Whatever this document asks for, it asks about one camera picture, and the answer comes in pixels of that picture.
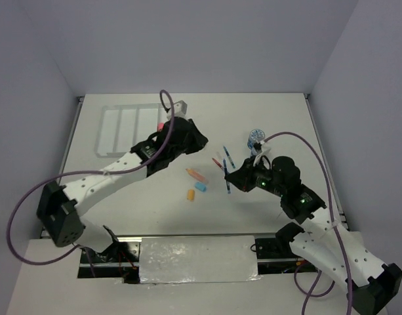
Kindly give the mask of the dark blue gel pen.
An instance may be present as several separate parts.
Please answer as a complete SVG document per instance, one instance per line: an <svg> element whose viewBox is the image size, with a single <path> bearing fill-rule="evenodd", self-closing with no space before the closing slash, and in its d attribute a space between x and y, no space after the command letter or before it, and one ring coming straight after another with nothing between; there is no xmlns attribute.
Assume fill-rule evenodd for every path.
<svg viewBox="0 0 402 315"><path fill-rule="evenodd" d="M227 179L228 168L227 168L226 159L224 158L222 160L222 162L223 162L222 165L223 165L223 170L224 170L224 180L225 180L225 183L226 183L226 190L227 190L228 194L231 194L230 183L228 182L228 179Z"/></svg>

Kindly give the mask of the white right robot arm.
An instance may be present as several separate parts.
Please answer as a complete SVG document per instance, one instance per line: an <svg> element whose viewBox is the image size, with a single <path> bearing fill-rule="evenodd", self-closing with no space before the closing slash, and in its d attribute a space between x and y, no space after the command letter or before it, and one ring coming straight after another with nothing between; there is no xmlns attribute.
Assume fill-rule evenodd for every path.
<svg viewBox="0 0 402 315"><path fill-rule="evenodd" d="M277 231L276 250L296 255L328 275L346 293L359 314L378 314L398 293L402 270L386 264L356 240L342 224L331 219L325 202L300 179L300 170L285 156L247 158L225 180L243 192L263 189L280 199L291 222Z"/></svg>

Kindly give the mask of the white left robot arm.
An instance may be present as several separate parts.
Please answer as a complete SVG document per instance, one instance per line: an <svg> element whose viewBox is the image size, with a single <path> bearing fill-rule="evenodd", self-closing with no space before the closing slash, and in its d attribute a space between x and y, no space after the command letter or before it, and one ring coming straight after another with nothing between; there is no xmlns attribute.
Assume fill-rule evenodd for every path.
<svg viewBox="0 0 402 315"><path fill-rule="evenodd" d="M91 223L85 213L118 190L167 168L180 155L197 153L207 142L192 119L168 121L101 173L62 186L55 180L44 185L37 218L57 247L76 244L93 250L106 262L120 255L133 261L128 245L107 226Z"/></svg>

